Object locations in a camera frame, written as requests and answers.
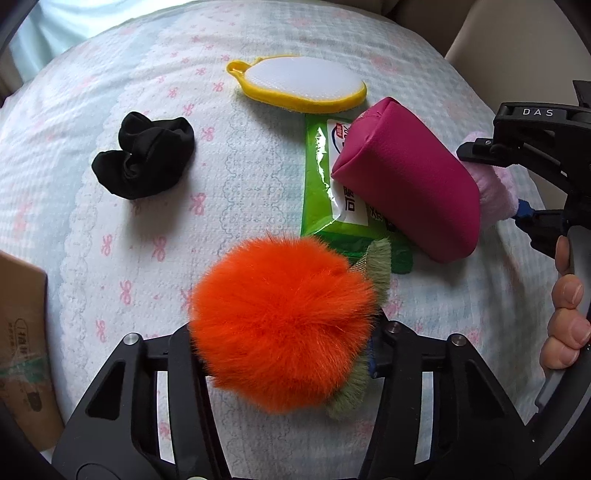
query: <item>green wet wipes package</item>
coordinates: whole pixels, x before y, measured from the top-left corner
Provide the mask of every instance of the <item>green wet wipes package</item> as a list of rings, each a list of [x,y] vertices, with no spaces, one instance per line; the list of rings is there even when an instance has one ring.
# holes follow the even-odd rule
[[[345,143],[350,122],[326,115],[306,115],[306,183],[301,234],[316,235],[351,263],[360,259],[374,240],[389,238],[392,272],[413,267],[411,242],[379,212],[330,172]]]

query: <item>green fringe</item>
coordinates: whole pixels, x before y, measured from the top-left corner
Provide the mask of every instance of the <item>green fringe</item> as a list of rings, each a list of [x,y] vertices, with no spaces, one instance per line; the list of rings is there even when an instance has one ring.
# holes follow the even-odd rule
[[[352,270],[362,272],[372,282],[376,292],[376,303],[379,306],[388,300],[391,257],[390,240],[375,240],[369,244],[365,255],[351,267]],[[369,356],[364,351],[355,359],[347,383],[326,403],[329,417],[340,420],[350,415],[361,405],[368,384]]]
[[[374,284],[377,303],[381,306],[388,300],[390,289],[390,240],[384,238],[371,242],[365,255],[365,275]]]
[[[369,384],[369,357],[361,353],[353,364],[347,383],[325,405],[330,418],[342,420],[363,402]]]

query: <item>fluffy pompom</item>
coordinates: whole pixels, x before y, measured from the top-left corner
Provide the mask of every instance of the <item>fluffy pompom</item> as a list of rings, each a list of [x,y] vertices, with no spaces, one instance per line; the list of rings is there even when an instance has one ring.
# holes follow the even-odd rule
[[[375,293],[312,237],[248,240],[191,294],[189,328],[216,385],[272,413],[325,403],[365,348]]]

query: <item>finger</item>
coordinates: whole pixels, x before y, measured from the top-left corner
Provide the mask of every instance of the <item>finger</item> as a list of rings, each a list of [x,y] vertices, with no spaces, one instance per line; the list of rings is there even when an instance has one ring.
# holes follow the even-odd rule
[[[557,309],[574,309],[583,299],[583,283],[574,275],[558,279],[552,289],[552,302]]]
[[[548,336],[578,350],[585,346],[591,337],[591,323],[577,310],[558,309],[548,324]]]
[[[565,236],[560,236],[556,242],[556,256],[554,257],[554,263],[556,264],[556,270],[558,270],[558,273],[561,275],[566,275],[566,272],[569,269],[569,256],[569,239]]]
[[[542,367],[560,370],[570,367],[579,357],[579,351],[567,347],[560,340],[549,337],[540,354],[540,364]]]

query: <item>bed sheet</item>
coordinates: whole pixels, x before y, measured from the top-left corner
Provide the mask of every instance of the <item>bed sheet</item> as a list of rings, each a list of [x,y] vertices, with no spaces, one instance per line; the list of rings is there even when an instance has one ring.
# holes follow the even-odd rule
[[[187,321],[191,286],[232,245],[299,232],[304,117],[249,100],[225,72],[232,59],[283,53],[359,72],[369,104],[393,96],[451,151],[471,131],[492,132],[493,113],[422,38],[325,2],[199,1],[56,58],[0,109],[0,248],[48,273],[48,344],[65,418],[123,335],[166,335]],[[133,110],[185,116],[197,147],[175,188],[129,202],[101,187],[90,163],[118,147]],[[527,172],[512,171],[519,195],[542,207]],[[552,261],[501,222],[464,261],[437,265],[417,254],[410,275],[392,276],[385,311],[424,335],[467,334],[528,418],[555,279]],[[163,381],[159,431],[171,459]],[[326,479],[357,475],[380,392],[373,382],[341,422],[313,409],[268,416],[215,388],[210,396],[233,475]],[[424,398],[428,405],[428,377]],[[419,458],[428,452],[427,408],[422,419]]]

